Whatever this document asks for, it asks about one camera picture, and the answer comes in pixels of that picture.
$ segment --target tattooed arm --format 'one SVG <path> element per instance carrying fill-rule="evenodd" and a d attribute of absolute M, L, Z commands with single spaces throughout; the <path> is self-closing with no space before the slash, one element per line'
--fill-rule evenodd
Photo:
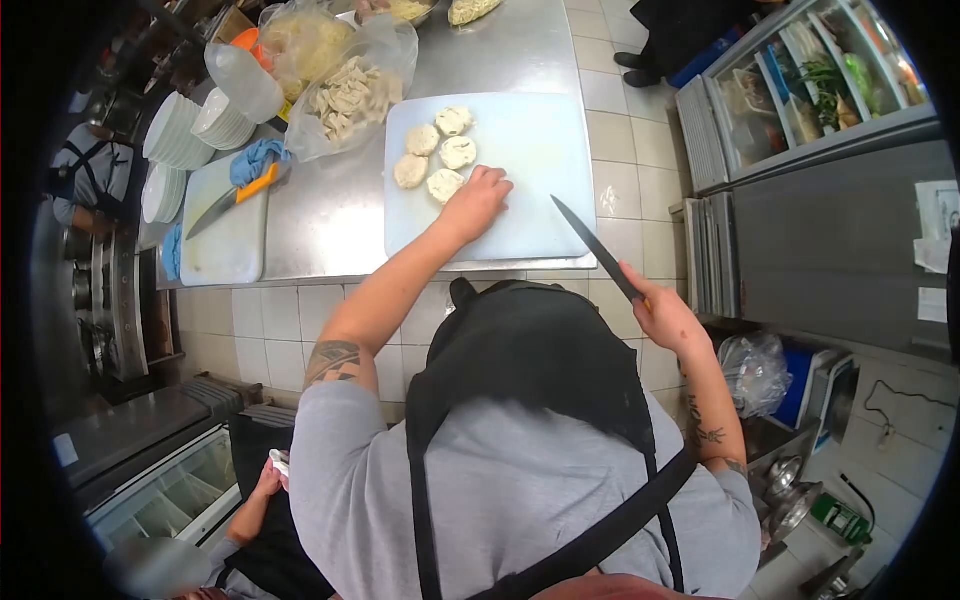
<path fill-rule="evenodd" d="M 707 332 L 676 291 L 652 283 L 625 262 L 620 267 L 649 303 L 649 308 L 634 303 L 640 326 L 658 346 L 676 352 L 686 373 L 686 431 L 692 449 L 709 471 L 729 468 L 746 476 L 743 430 Z"/>
<path fill-rule="evenodd" d="M 483 235 L 505 208 L 504 198 L 514 185 L 504 176 L 503 169 L 474 167 L 469 182 L 450 198 L 437 220 L 350 294 L 317 340 L 304 388 L 346 380 L 377 392 L 374 356 L 403 323 L 430 278 Z"/>

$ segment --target blue cloth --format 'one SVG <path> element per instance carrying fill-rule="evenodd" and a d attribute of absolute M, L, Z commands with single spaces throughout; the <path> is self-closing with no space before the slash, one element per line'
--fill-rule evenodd
<path fill-rule="evenodd" d="M 281 160 L 290 160 L 293 157 L 278 139 L 257 140 L 230 164 L 230 183 L 240 187 L 250 185 L 253 180 L 263 175 L 263 165 L 271 152 L 279 154 Z"/>
<path fill-rule="evenodd" d="M 177 223 L 163 237 L 163 255 L 160 262 L 167 272 L 167 281 L 180 279 L 180 238 L 183 236 L 183 223 Z"/>

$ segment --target stainless steel counter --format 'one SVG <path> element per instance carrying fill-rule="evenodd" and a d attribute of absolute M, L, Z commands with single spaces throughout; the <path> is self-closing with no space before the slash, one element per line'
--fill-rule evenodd
<path fill-rule="evenodd" d="M 419 34 L 420 57 L 408 99 L 509 91 L 568 94 L 583 104 L 562 2 L 506 2 L 462 30 L 451 29 L 446 10 L 438 10 Z M 261 280 L 364 276 L 386 262 L 384 140 L 382 132 L 360 150 L 297 164 L 288 181 L 271 189 Z M 150 237 L 156 239 L 156 233 Z M 147 236 L 141 235 L 141 242 L 149 246 Z M 443 270 L 593 269 L 596 264 L 587 254 L 450 263 Z"/>

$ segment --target knife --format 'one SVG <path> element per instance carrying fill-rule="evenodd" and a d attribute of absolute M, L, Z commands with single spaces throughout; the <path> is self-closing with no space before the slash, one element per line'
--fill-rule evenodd
<path fill-rule="evenodd" d="M 267 173 L 261 176 L 258 179 L 251 181 L 250 185 L 246 187 L 234 186 L 230 190 L 220 197 L 217 202 L 210 205 L 210 208 L 204 212 L 203 215 L 197 222 L 193 224 L 193 227 L 190 228 L 190 232 L 186 234 L 186 239 L 192 239 L 201 233 L 204 229 L 213 225 L 217 219 L 224 216 L 228 210 L 242 204 L 245 200 L 254 196 L 257 192 L 265 189 L 271 183 L 276 181 L 280 177 L 280 164 L 278 162 L 273 163 L 267 169 Z"/>
<path fill-rule="evenodd" d="M 627 279 L 627 276 L 623 274 L 623 269 L 617 264 L 613 255 L 600 243 L 597 236 L 593 235 L 593 232 L 584 225 L 584 222 L 581 221 L 577 215 L 573 214 L 573 211 L 570 210 L 566 204 L 558 200 L 553 194 L 550 194 L 550 198 L 553 199 L 553 204 L 557 205 L 557 208 L 560 209 L 566 221 L 570 223 L 570 226 L 577 232 L 577 235 L 584 241 L 584 244 L 587 244 L 587 248 L 589 248 L 590 251 L 593 252 L 593 255 L 597 257 L 597 260 L 600 261 L 600 265 L 607 270 L 607 273 L 611 279 L 613 279 L 613 282 L 616 283 L 616 286 L 620 288 L 620 291 L 623 292 L 623 295 L 627 297 L 627 300 L 633 302 L 634 298 L 639 298 L 646 303 L 646 297 Z"/>

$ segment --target stacked bowls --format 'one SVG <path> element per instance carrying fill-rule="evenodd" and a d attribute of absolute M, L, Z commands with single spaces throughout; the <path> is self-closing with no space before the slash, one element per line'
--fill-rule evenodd
<path fill-rule="evenodd" d="M 180 212 L 186 191 L 186 171 L 165 164 L 155 164 L 143 186 L 143 220 L 147 223 L 170 223 Z"/>
<path fill-rule="evenodd" d="M 247 143 L 255 127 L 227 94 L 214 87 L 190 131 L 217 150 L 234 150 Z"/>
<path fill-rule="evenodd" d="M 156 112 L 143 142 L 143 157 L 159 164 L 196 171 L 213 157 L 214 148 L 190 132 L 200 107 L 177 92 Z"/>

